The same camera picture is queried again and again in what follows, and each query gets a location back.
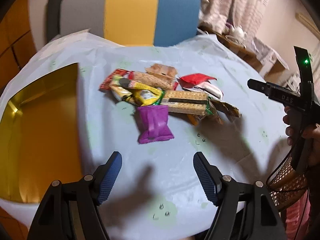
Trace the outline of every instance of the human hand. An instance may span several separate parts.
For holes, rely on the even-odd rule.
[[[290,110],[289,106],[286,106],[284,108],[285,113]],[[290,119],[288,115],[285,115],[283,117],[283,122],[285,124],[290,125]],[[293,128],[291,126],[287,127],[285,129],[285,134],[288,135],[289,137],[287,138],[287,143],[289,146],[293,144],[293,140],[290,136],[294,134]],[[312,146],[312,151],[310,153],[310,157],[308,160],[308,165],[315,166],[320,163],[320,125],[319,124],[312,124],[308,125],[306,129],[303,131],[303,134],[301,135],[305,139],[311,139],[313,138],[313,146]]]

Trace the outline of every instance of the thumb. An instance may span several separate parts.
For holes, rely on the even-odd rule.
[[[319,124],[311,124],[308,125],[303,131],[302,137],[305,139],[315,139],[320,141],[320,125]]]

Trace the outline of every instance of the pile of snacks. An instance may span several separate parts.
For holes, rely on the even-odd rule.
[[[218,111],[241,116],[238,108],[221,101],[222,91],[209,82],[214,77],[196,73],[180,77],[178,83],[174,67],[153,64],[145,70],[146,73],[116,69],[99,87],[105,93],[111,90],[118,101],[139,106],[144,126],[139,143],[174,138],[167,125],[168,112],[187,114],[193,125],[205,117],[222,124]],[[178,84],[184,91],[176,91]]]

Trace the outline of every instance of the tile floor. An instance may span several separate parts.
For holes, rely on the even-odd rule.
[[[0,207],[0,223],[12,240],[26,240],[28,229]]]

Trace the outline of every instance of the white tablecloth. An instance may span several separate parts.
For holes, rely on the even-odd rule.
[[[239,182],[265,181],[288,152],[283,106],[247,88],[247,80],[262,81],[247,63],[221,45],[215,35],[200,35],[175,47],[121,47],[90,33],[78,33],[46,45],[8,84],[0,98],[0,116],[7,101],[35,79],[79,62],[78,110],[84,174],[107,161],[113,151],[123,166],[110,197],[99,208],[111,238],[170,240],[206,230],[216,207],[209,202],[194,171],[192,158],[202,151],[222,174]],[[153,63],[174,66],[178,75],[204,73],[237,106],[242,118],[224,125],[204,121],[192,126],[183,114],[170,114],[175,138],[139,145],[139,117],[133,106],[116,103],[111,93],[98,91],[116,68],[144,71]],[[36,204],[0,199],[0,206],[28,227]]]

